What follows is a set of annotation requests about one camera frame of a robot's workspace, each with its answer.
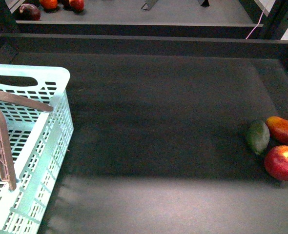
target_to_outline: toy fruit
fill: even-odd
[[[41,11],[33,4],[22,4],[19,13],[24,20],[40,20]]]
[[[271,116],[267,119],[266,123],[270,130],[271,137],[288,145],[288,120],[277,116]]]
[[[45,10],[54,10],[58,6],[57,0],[40,0],[40,4]]]
[[[280,181],[288,181],[288,146],[273,147],[265,157],[266,171]]]
[[[82,11],[84,9],[84,0],[69,0],[69,4],[75,11]]]
[[[60,1],[64,5],[65,8],[70,8],[69,0],[60,0]]]
[[[245,134],[247,145],[257,155],[261,154],[270,141],[270,132],[261,120],[253,121]]]

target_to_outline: pink cable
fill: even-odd
[[[255,29],[260,25],[262,16],[263,16],[263,14],[265,13],[265,10],[266,10],[267,5],[269,4],[269,2],[270,2],[270,0],[267,1],[267,4],[265,5],[265,7],[264,7],[264,9],[263,9],[263,11],[262,11],[262,13],[261,13],[261,16],[260,16],[260,18],[259,18],[259,21],[258,21],[257,25],[251,30],[251,32],[248,34],[248,36],[246,37],[246,39],[248,39],[248,38],[250,37],[250,35],[253,33],[253,31],[255,31]]]

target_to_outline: orange fruit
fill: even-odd
[[[40,0],[40,4],[43,6],[45,10],[54,10],[57,8],[58,1],[57,0]]]

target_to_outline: plastic basket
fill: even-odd
[[[60,67],[0,65],[0,76],[32,77],[38,84],[0,90],[51,105],[41,112],[0,102],[8,127],[17,189],[0,180],[0,234],[36,234],[73,133],[66,95],[69,72]]]

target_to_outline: apple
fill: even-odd
[[[288,146],[273,147],[265,157],[266,171],[280,181],[288,181]]]
[[[69,0],[69,4],[75,11],[82,11],[84,9],[84,0]]]

